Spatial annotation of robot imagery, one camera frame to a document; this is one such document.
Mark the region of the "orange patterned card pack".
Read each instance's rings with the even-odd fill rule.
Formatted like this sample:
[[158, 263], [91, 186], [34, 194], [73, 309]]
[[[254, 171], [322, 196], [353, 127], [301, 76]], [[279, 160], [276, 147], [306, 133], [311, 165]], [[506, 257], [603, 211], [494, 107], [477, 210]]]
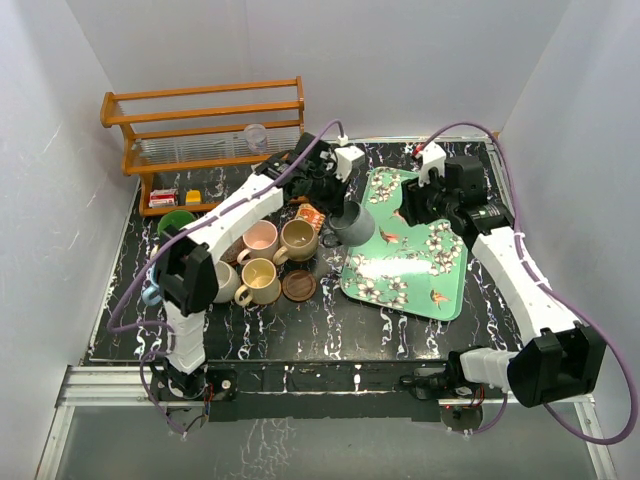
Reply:
[[314, 230], [317, 233], [320, 233], [323, 227], [326, 215], [322, 214], [319, 210], [314, 208], [310, 203], [302, 203], [299, 205], [295, 218], [305, 220], [314, 228]]

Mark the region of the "green mug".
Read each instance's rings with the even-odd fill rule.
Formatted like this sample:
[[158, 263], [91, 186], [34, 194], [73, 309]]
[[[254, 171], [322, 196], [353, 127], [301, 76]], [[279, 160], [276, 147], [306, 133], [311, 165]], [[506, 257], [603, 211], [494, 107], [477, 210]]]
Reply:
[[172, 227], [180, 230], [191, 222], [195, 221], [197, 217], [183, 209], [173, 210], [165, 215], [163, 215], [157, 225], [157, 234], [161, 236], [162, 233], [166, 230], [167, 227]]

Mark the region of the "yellow mug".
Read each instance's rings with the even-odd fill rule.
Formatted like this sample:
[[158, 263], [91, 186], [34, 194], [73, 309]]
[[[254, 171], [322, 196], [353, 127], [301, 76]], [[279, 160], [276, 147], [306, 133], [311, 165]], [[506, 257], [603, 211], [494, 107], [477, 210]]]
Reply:
[[234, 294], [237, 305], [269, 305], [276, 302], [280, 295], [281, 283], [276, 267], [270, 260], [252, 259], [243, 267], [241, 285]]

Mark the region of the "pink mug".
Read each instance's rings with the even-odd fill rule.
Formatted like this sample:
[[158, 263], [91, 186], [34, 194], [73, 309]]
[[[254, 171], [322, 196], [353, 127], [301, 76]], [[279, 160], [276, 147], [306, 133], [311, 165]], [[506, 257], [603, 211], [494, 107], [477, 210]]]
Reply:
[[260, 220], [254, 224], [242, 235], [242, 240], [245, 248], [236, 257], [240, 265], [257, 258], [271, 261], [279, 249], [277, 227], [267, 220]]

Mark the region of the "grey mug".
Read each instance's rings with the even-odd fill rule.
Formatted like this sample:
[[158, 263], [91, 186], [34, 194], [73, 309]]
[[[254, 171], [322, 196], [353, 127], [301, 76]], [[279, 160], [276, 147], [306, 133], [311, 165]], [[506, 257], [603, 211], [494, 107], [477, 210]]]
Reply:
[[371, 213], [355, 201], [346, 201], [341, 215], [331, 214], [327, 219], [329, 231], [321, 237], [326, 248], [358, 247], [367, 243], [375, 231]]

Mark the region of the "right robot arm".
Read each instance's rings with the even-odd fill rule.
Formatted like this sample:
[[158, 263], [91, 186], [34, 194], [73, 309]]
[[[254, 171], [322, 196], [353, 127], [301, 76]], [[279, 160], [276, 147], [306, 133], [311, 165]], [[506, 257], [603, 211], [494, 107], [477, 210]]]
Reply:
[[594, 390], [605, 341], [527, 274], [515, 248], [514, 217], [489, 199], [479, 158], [424, 160], [419, 176], [402, 184], [399, 212], [409, 226], [449, 223], [489, 272], [524, 344], [519, 352], [472, 347], [450, 354], [445, 381], [453, 394], [466, 397], [487, 384], [531, 408]]

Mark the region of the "tan brown mug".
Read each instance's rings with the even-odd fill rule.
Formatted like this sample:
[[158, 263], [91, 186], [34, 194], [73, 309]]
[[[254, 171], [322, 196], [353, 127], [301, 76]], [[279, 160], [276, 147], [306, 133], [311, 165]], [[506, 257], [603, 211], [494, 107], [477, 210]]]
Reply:
[[279, 266], [291, 260], [305, 262], [317, 251], [319, 238], [314, 227], [304, 219], [296, 218], [287, 222], [280, 232], [280, 248], [272, 258]]

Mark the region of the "green floral tray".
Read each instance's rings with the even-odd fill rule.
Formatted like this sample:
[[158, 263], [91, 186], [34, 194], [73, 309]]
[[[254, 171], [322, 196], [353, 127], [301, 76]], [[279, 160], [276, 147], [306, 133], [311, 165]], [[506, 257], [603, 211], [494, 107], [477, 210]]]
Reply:
[[340, 286], [354, 300], [452, 321], [462, 309], [468, 249], [446, 220], [410, 227], [401, 217], [401, 182], [416, 177], [390, 167], [371, 171], [362, 205], [374, 235], [348, 250]]

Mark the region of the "white beige mug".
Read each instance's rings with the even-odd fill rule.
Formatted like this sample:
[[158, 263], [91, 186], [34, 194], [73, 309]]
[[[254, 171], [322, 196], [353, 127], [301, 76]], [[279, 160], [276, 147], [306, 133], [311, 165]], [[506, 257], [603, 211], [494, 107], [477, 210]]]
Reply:
[[241, 285], [239, 275], [230, 264], [220, 261], [215, 265], [218, 292], [214, 298], [215, 304], [232, 302], [235, 293]]

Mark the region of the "wooden shelf rack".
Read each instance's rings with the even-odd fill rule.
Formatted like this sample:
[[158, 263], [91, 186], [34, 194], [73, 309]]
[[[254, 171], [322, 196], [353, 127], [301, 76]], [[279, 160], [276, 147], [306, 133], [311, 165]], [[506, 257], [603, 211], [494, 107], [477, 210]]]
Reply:
[[[295, 146], [304, 131], [305, 97], [301, 77], [218, 86], [105, 94], [103, 127], [117, 127], [124, 139], [121, 169], [139, 179], [141, 216], [160, 216], [168, 208], [149, 208], [152, 190], [178, 190], [179, 203], [205, 212], [222, 201], [227, 188], [207, 182], [214, 173], [243, 178], [269, 155]], [[249, 124], [267, 129], [265, 154], [251, 152], [244, 137]], [[200, 205], [187, 206], [196, 189]]]

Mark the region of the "blue mug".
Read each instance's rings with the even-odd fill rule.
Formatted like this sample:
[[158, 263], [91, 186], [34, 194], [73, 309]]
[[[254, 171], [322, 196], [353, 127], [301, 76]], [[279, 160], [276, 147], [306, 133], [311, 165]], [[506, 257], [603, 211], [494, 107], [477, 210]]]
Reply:
[[155, 268], [149, 270], [149, 282], [150, 284], [144, 289], [141, 294], [142, 301], [147, 306], [158, 305], [162, 301], [160, 294], [160, 287], [157, 282]]

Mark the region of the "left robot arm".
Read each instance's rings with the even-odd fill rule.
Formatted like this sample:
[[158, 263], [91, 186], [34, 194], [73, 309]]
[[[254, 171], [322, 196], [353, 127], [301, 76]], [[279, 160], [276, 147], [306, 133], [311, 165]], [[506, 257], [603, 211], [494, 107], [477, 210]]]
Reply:
[[215, 265], [222, 254], [256, 222], [298, 197], [326, 216], [341, 215], [352, 171], [363, 158], [353, 145], [333, 147], [305, 133], [294, 150], [258, 164], [207, 215], [163, 234], [155, 279], [170, 331], [171, 385], [182, 397], [197, 398], [206, 387], [207, 376], [199, 369], [206, 360], [204, 312], [217, 295]]

